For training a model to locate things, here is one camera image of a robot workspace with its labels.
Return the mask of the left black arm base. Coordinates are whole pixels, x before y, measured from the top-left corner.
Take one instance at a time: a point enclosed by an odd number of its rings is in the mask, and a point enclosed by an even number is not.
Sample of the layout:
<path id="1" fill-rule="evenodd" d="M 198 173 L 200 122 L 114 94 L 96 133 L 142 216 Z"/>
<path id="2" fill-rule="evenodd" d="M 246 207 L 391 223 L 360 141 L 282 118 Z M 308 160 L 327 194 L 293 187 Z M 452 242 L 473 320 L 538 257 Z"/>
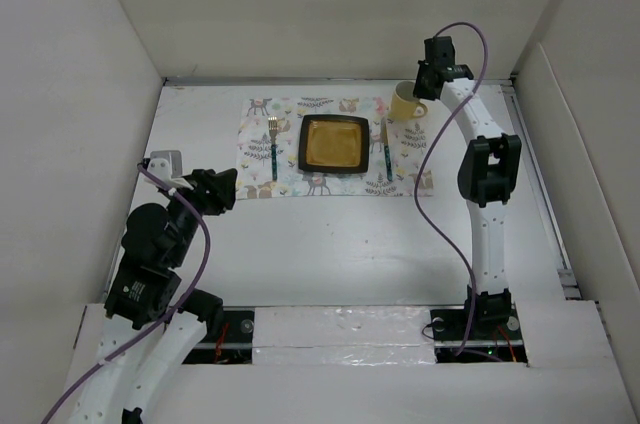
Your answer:
<path id="1" fill-rule="evenodd" d="M 254 330 L 254 308 L 225 308 L 220 333 L 216 337 L 205 337 L 187 354 L 183 364 L 251 364 Z"/>

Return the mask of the silver fork teal handle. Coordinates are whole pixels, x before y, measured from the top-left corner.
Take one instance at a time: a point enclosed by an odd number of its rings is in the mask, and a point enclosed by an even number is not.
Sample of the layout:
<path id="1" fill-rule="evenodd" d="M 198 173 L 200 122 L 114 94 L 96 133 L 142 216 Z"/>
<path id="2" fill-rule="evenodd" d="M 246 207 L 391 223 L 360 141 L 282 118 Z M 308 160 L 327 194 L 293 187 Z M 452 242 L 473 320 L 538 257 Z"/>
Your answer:
<path id="1" fill-rule="evenodd" d="M 278 164 L 277 164 L 277 135 L 278 135 L 278 119 L 276 116 L 270 116 L 268 118 L 268 132 L 271 142 L 271 171 L 272 180 L 278 179 Z"/>

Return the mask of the floral animal print cloth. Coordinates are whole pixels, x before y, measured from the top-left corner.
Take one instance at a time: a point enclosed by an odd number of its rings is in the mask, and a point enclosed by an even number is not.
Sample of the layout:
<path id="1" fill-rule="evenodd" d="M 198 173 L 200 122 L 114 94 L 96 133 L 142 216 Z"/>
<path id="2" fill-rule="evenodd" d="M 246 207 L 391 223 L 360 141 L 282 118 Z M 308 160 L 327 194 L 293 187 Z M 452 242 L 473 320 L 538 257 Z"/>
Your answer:
<path id="1" fill-rule="evenodd" d="M 419 173 L 422 158 L 431 143 L 427 119 L 394 121 L 387 115 L 390 105 L 383 98 L 346 97 L 254 97 L 245 100 L 237 138 L 237 197 L 337 196 L 430 196 L 434 191 L 429 169 Z M 369 168 L 364 174 L 323 174 L 298 168 L 299 134 L 305 116 L 340 114 L 369 121 Z M 271 142 L 268 118 L 278 119 L 278 179 L 272 180 Z M 381 120 L 387 118 L 393 181 L 386 177 Z"/>

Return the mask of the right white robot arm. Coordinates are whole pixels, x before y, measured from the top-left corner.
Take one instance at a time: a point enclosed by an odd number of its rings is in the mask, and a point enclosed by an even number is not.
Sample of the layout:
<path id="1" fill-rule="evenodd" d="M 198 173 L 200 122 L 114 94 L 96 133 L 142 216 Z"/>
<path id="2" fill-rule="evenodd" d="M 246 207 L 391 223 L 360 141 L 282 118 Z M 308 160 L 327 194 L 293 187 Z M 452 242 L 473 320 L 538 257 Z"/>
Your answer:
<path id="1" fill-rule="evenodd" d="M 413 94 L 440 101 L 451 112 L 467 143 L 457 186 L 471 220 L 472 253 L 464 307 L 435 328 L 441 341 L 483 339 L 507 323 L 512 311 L 505 274 L 504 225 L 507 204 L 516 187 L 522 143 L 506 133 L 477 95 L 479 81 L 455 60 L 449 36 L 424 41 Z"/>

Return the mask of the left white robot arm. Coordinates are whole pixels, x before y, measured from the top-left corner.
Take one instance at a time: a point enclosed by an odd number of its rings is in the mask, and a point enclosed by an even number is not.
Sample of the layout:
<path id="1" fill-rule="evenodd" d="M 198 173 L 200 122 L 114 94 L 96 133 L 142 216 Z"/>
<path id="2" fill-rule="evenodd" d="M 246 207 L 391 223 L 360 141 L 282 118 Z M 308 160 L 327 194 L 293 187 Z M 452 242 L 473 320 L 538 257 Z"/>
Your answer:
<path id="1" fill-rule="evenodd" d="M 147 203 L 129 215 L 124 251 L 104 303 L 103 329 L 95 364 L 69 386 L 44 417 L 50 422 L 72 396 L 71 423 L 148 423 L 170 379 L 200 341 L 223 329 L 223 301 L 197 284 L 199 265 L 181 295 L 176 270 L 197 232 L 203 254 L 212 238 L 205 222 L 231 210 L 237 171 L 196 169 L 176 176 L 163 158 L 145 159 L 139 173 L 168 204 Z"/>

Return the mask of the square black yellow plate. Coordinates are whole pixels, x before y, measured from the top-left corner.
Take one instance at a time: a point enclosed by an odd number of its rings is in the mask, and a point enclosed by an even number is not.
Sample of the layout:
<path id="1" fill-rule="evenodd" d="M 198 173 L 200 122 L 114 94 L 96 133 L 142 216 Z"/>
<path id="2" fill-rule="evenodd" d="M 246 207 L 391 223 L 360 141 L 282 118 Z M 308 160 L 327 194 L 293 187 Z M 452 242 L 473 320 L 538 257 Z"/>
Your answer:
<path id="1" fill-rule="evenodd" d="M 298 168 L 323 174 L 364 174 L 369 168 L 369 121 L 340 114 L 314 114 L 302 120 Z"/>

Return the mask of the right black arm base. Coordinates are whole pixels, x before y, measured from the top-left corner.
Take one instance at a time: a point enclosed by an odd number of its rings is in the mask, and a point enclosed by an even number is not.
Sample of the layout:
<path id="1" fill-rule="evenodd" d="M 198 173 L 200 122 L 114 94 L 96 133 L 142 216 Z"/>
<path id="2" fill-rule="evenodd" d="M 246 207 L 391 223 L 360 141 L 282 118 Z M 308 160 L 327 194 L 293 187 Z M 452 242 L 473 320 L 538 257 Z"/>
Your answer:
<path id="1" fill-rule="evenodd" d="M 422 328 L 422 336 L 433 343 L 436 362 L 443 363 L 527 363 L 522 330 L 515 306 L 500 324 L 483 328 L 473 324 L 463 351 L 457 355 L 467 325 L 460 307 L 435 308 Z"/>

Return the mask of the silver knife teal handle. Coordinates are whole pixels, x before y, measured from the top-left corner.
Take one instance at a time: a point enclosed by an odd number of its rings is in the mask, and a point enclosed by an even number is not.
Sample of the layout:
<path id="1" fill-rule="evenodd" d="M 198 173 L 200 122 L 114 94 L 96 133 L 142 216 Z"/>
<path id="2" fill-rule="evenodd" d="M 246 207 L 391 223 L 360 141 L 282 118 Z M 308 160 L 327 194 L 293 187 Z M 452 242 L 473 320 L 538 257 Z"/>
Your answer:
<path id="1" fill-rule="evenodd" d="M 384 151 L 384 159 L 385 159 L 385 168 L 386 168 L 386 177 L 389 182 L 393 181 L 393 169 L 392 169 L 392 159 L 391 152 L 389 146 L 388 139 L 388 130 L 387 130 L 387 118 L 383 117 L 381 120 L 381 141 L 383 144 Z"/>

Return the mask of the yellow ceramic mug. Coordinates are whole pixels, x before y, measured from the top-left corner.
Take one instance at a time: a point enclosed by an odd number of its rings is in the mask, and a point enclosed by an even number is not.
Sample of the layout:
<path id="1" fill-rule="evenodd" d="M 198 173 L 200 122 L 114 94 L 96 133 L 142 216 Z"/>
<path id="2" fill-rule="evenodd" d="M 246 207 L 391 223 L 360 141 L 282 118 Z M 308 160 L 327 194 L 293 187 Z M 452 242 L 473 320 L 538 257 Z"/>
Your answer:
<path id="1" fill-rule="evenodd" d="M 413 95 L 414 87 L 412 81 L 401 81 L 395 86 L 389 110 L 390 119 L 409 121 L 426 116 L 427 106 Z"/>

